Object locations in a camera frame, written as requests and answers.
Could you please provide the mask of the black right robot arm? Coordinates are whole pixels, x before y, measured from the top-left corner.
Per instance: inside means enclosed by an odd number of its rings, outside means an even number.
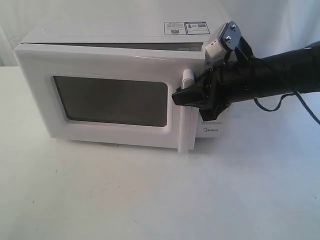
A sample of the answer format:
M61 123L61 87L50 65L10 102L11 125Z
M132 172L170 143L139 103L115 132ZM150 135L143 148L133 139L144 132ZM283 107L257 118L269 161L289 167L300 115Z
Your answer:
M172 94L177 106L195 107L203 121L213 121L231 104L254 100L262 110L260 98L296 96L307 112L315 114L302 94L320 90L320 43L265 58L251 56L214 64L195 78L195 83Z

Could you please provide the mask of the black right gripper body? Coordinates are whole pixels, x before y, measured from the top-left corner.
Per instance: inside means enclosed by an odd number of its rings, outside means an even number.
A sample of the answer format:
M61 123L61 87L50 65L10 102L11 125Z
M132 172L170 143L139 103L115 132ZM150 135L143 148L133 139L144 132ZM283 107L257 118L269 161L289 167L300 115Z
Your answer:
M204 122L215 121L231 104L224 97L224 89L219 78L219 68L212 67L207 70L214 70L214 82L210 86L210 97L208 105L199 109L199 113Z

